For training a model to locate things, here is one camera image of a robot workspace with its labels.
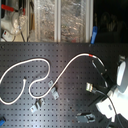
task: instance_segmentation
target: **wire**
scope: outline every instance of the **wire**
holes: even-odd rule
[[[19,66],[19,65],[32,62],[32,61],[44,61],[44,62],[46,62],[47,65],[48,65],[48,73],[47,73],[47,75],[46,75],[44,78],[42,78],[42,79],[38,79],[38,80],[33,81],[33,83],[35,83],[35,82],[40,82],[40,81],[46,79],[46,78],[48,77],[49,73],[50,73],[50,64],[49,64],[49,62],[48,62],[46,59],[36,58],[36,59],[30,59],[30,60],[27,60],[27,61],[19,62],[19,63],[15,64],[15,65],[11,66],[11,67],[10,67],[9,69],[7,69],[7,70],[4,72],[4,74],[2,75],[2,77],[1,77],[1,79],[0,79],[0,84],[2,83],[2,80],[4,79],[5,75],[6,75],[11,69],[13,69],[14,67],[17,67],[17,66]],[[22,91],[21,91],[21,93],[19,94],[19,96],[18,96],[14,101],[12,101],[12,102],[10,102],[10,103],[7,103],[7,102],[3,101],[3,100],[1,99],[1,97],[0,97],[0,101],[1,101],[3,104],[5,104],[5,105],[12,105],[12,104],[14,104],[14,103],[21,97],[21,95],[23,94],[24,88],[25,88],[25,84],[26,84],[26,79],[23,79],[23,88],[22,88]]]
[[[110,102],[111,102],[111,104],[112,104],[112,106],[113,106],[115,115],[117,116],[117,119],[118,119],[118,121],[119,121],[121,127],[124,128],[124,126],[123,126],[123,124],[121,123],[120,118],[119,118],[119,116],[118,116],[118,114],[117,114],[117,112],[116,112],[115,106],[114,106],[114,104],[113,104],[111,98],[110,98],[108,95],[106,95],[105,93],[103,93],[103,92],[101,92],[101,91],[99,91],[99,90],[96,90],[96,92],[98,92],[98,93],[100,93],[100,94],[106,96],[106,97],[110,100]]]
[[[68,62],[68,64],[66,65],[66,67],[63,69],[63,71],[62,71],[62,72],[60,73],[60,75],[57,77],[57,79],[56,79],[56,81],[54,82],[54,84],[52,85],[52,87],[49,88],[49,90],[48,90],[44,95],[42,95],[42,96],[34,96],[34,95],[32,95],[32,93],[31,93],[31,87],[32,87],[32,85],[35,83],[35,81],[33,81],[33,82],[30,84],[30,86],[29,86],[29,94],[30,94],[30,96],[31,96],[32,98],[35,98],[35,99],[40,99],[40,98],[43,98],[43,97],[47,96],[48,93],[49,93],[49,92],[52,90],[52,88],[55,86],[55,84],[57,83],[57,81],[60,79],[60,77],[63,75],[63,73],[66,71],[66,69],[69,67],[69,65],[70,65],[75,59],[77,59],[78,57],[81,57],[81,56],[88,56],[88,57],[96,58],[96,59],[98,59],[98,60],[101,62],[101,64],[104,66],[103,62],[102,62],[98,57],[96,57],[96,56],[94,56],[94,55],[91,55],[91,54],[88,54],[88,53],[79,54],[79,55],[75,56],[73,59],[71,59],[71,60]]]
[[[24,39],[24,36],[23,36],[23,33],[22,33],[22,31],[21,31],[21,36],[22,36],[22,39],[23,39],[23,41],[25,42],[25,39]]]
[[[1,101],[3,104],[5,104],[5,105],[12,105],[12,104],[14,104],[17,100],[19,100],[19,98],[20,98],[21,95],[23,94],[24,88],[25,88],[25,84],[26,84],[26,79],[23,79],[23,88],[22,88],[22,91],[21,91],[21,93],[19,94],[19,96],[18,96],[14,101],[12,101],[12,102],[10,102],[10,103],[7,103],[7,102],[3,101],[3,100],[1,99],[1,97],[0,97],[0,101]]]
[[[43,77],[43,78],[41,78],[41,79],[34,80],[34,81],[29,85],[29,94],[30,94],[30,96],[31,96],[32,98],[35,98],[35,99],[43,98],[43,97],[47,96],[48,93],[52,90],[52,88],[55,86],[55,84],[56,84],[57,81],[60,79],[60,77],[63,75],[63,73],[66,71],[66,69],[69,67],[69,65],[70,65],[75,59],[77,59],[77,58],[79,58],[79,57],[81,57],[81,56],[88,56],[88,57],[92,57],[92,58],[98,59],[98,60],[101,62],[101,64],[104,66],[103,62],[102,62],[98,57],[96,57],[96,56],[94,56],[94,55],[91,55],[91,54],[88,54],[88,53],[79,54],[79,55],[75,56],[74,58],[72,58],[72,59],[68,62],[68,64],[65,66],[65,68],[62,70],[62,72],[60,73],[60,75],[59,75],[59,76],[57,77],[57,79],[55,80],[55,82],[54,82],[54,84],[52,85],[52,87],[49,88],[49,90],[48,90],[44,95],[42,95],[42,96],[34,96],[34,95],[32,95],[32,93],[31,93],[31,87],[33,86],[33,84],[35,84],[36,82],[40,82],[40,81],[45,80],[45,79],[49,76],[49,73],[50,73],[50,63],[49,63],[46,59],[43,59],[43,58],[35,58],[35,59],[30,59],[30,60],[22,61],[22,62],[19,62],[19,63],[17,63],[17,64],[14,64],[13,66],[11,66],[11,67],[10,67],[9,69],[7,69],[7,70],[4,72],[4,74],[2,75],[2,77],[1,77],[1,79],[0,79],[0,84],[2,83],[2,80],[3,80],[3,78],[5,77],[5,75],[6,75],[11,69],[13,69],[14,67],[17,67],[17,66],[19,66],[19,65],[26,64],[26,63],[29,63],[29,62],[32,62],[32,61],[44,61],[44,62],[46,62],[47,65],[48,65],[48,72],[47,72],[46,76]],[[4,101],[1,99],[1,97],[0,97],[0,101],[1,101],[3,104],[5,104],[5,105],[14,104],[14,103],[20,98],[20,96],[23,94],[24,88],[25,88],[25,83],[23,83],[23,88],[22,88],[22,91],[21,91],[20,95],[19,95],[14,101],[12,101],[12,102],[10,102],[10,103],[7,103],[7,102],[4,102]]]

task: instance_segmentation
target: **white cord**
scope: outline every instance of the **white cord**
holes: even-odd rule
[[[5,77],[5,75],[6,75],[11,69],[13,69],[14,67],[17,67],[17,66],[19,66],[19,65],[32,62],[32,61],[44,61],[44,62],[46,62],[47,65],[48,65],[48,73],[47,73],[47,75],[46,75],[44,78],[42,78],[42,79],[38,79],[38,80],[33,81],[32,83],[34,84],[35,82],[39,82],[39,81],[42,81],[42,80],[46,79],[46,78],[48,77],[49,73],[50,73],[50,64],[49,64],[49,62],[48,62],[46,59],[36,58],[36,59],[30,59],[30,60],[27,60],[27,61],[19,62],[19,63],[15,64],[15,65],[11,66],[11,67],[10,67],[9,69],[7,69],[7,70],[4,72],[4,74],[2,75],[2,77],[1,77],[1,79],[0,79],[0,84],[2,83],[2,80],[3,80],[3,78]],[[5,105],[12,105],[12,104],[14,104],[14,103],[21,97],[21,95],[23,94],[24,88],[25,88],[25,84],[26,84],[26,79],[23,79],[23,88],[22,88],[22,91],[21,91],[21,93],[19,94],[19,96],[18,96],[14,101],[12,101],[12,102],[10,102],[10,103],[7,103],[7,102],[3,101],[3,100],[1,99],[1,97],[0,97],[0,101],[1,101],[3,104],[5,104]]]
[[[98,59],[98,60],[101,62],[101,64],[104,66],[103,62],[102,62],[98,57],[96,57],[96,56],[94,56],[94,55],[91,55],[91,54],[88,54],[88,53],[79,54],[79,55],[75,56],[73,59],[71,59],[71,60],[68,62],[68,64],[66,65],[66,67],[63,69],[63,71],[62,71],[62,72],[60,73],[60,75],[57,77],[57,79],[56,79],[56,81],[54,82],[54,84],[52,85],[52,87],[49,88],[49,90],[48,90],[44,95],[42,95],[42,96],[34,96],[34,95],[31,94],[31,90],[30,90],[30,89],[31,89],[31,86],[35,83],[35,81],[33,81],[33,82],[30,84],[30,86],[29,86],[29,94],[30,94],[30,96],[31,96],[32,98],[35,98],[35,99],[40,99],[40,98],[43,98],[43,97],[47,96],[48,93],[49,93],[49,92],[52,90],[52,88],[55,86],[55,84],[57,83],[57,81],[60,79],[60,77],[63,75],[63,73],[66,71],[66,69],[69,67],[69,65],[70,65],[75,59],[77,59],[78,57],[81,57],[81,56],[90,56],[90,57],[96,58],[96,59]]]
[[[30,59],[30,60],[27,60],[27,61],[23,61],[23,62],[17,63],[17,64],[15,64],[15,65],[11,66],[8,70],[6,70],[5,73],[2,75],[2,77],[1,77],[1,79],[0,79],[0,84],[2,83],[2,80],[3,80],[3,78],[5,77],[5,75],[7,74],[7,72],[9,72],[9,71],[10,71],[11,69],[13,69],[14,67],[19,66],[19,65],[22,65],[22,64],[26,64],[26,63],[28,63],[28,62],[32,62],[32,61],[44,61],[44,62],[46,62],[47,65],[48,65],[48,72],[47,72],[47,75],[46,75],[44,78],[41,78],[41,79],[38,79],[38,80],[34,80],[34,81],[29,85],[29,94],[30,94],[30,96],[31,96],[32,98],[35,98],[35,99],[43,98],[43,97],[47,96],[48,93],[52,90],[52,88],[55,86],[55,84],[56,84],[57,81],[60,79],[60,77],[63,75],[63,73],[66,71],[66,69],[69,67],[69,65],[70,65],[75,59],[77,59],[78,57],[81,57],[81,56],[89,56],[89,57],[92,57],[92,58],[96,58],[96,59],[98,59],[98,60],[100,61],[100,63],[104,66],[103,62],[102,62],[98,57],[96,57],[96,56],[94,56],[94,55],[91,55],[91,54],[88,54],[88,53],[79,54],[79,55],[75,56],[74,58],[72,58],[72,59],[68,62],[68,64],[66,65],[66,67],[63,69],[63,71],[62,71],[62,72],[60,73],[60,75],[57,77],[57,79],[56,79],[56,81],[54,82],[54,84],[52,85],[52,87],[49,88],[49,90],[48,90],[44,95],[42,95],[42,96],[34,96],[34,95],[31,93],[31,87],[32,87],[32,85],[35,84],[36,82],[43,81],[43,80],[45,80],[45,79],[49,76],[49,73],[50,73],[50,64],[49,64],[49,62],[48,62],[47,60],[42,59],[42,58]],[[24,91],[24,88],[25,88],[25,83],[26,83],[26,80],[25,80],[25,82],[24,82],[24,84],[23,84],[23,89],[22,89],[20,95],[19,95],[13,102],[10,102],[10,103],[4,102],[4,101],[1,99],[1,97],[0,97],[0,101],[1,101],[3,104],[5,104],[5,105],[14,104],[14,103],[20,98],[20,96],[22,95],[22,93],[23,93],[23,91]]]
[[[22,88],[22,91],[21,91],[21,93],[19,94],[19,96],[18,96],[14,101],[12,101],[12,102],[10,102],[10,103],[7,103],[7,102],[3,101],[3,100],[1,99],[1,97],[0,97],[0,101],[1,101],[3,104],[5,104],[5,105],[12,105],[12,104],[14,104],[17,100],[19,100],[19,98],[20,98],[21,95],[23,94],[24,88],[25,88],[25,84],[26,84],[26,79],[23,79],[23,88]]]

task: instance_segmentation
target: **white plug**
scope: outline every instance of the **white plug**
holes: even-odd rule
[[[5,39],[7,42],[12,42],[14,40],[14,35],[11,35],[8,31],[4,30],[3,39]]]

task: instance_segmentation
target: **plug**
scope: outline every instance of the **plug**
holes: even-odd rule
[[[92,92],[95,94],[97,90],[96,90],[96,88],[93,87],[93,84],[87,83],[86,84],[86,91]]]

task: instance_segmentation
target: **black pegboard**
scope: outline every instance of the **black pegboard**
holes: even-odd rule
[[[128,56],[127,44],[53,44],[53,43],[0,43],[0,76],[11,65],[41,57],[51,64],[49,77],[32,87],[35,95],[42,95],[48,90],[48,82],[55,81],[57,76],[74,56],[80,53],[91,53],[98,56],[106,65],[113,80],[116,80],[119,55]],[[22,89],[22,80],[27,78],[25,91],[21,98],[11,106],[0,103],[0,116],[6,118],[3,128],[105,128],[108,120],[98,112],[95,105],[89,106],[98,95],[86,92],[86,82],[104,86],[104,82],[92,66],[92,59],[80,57],[75,60],[57,83],[58,100],[51,93],[45,97],[45,105],[36,113],[29,110],[35,103],[28,93],[29,84],[47,72],[44,62],[31,62],[14,68],[4,78],[0,86],[0,96],[5,101],[14,100]],[[92,112],[96,115],[95,123],[77,123],[78,113]],[[128,122],[121,117],[122,123]]]

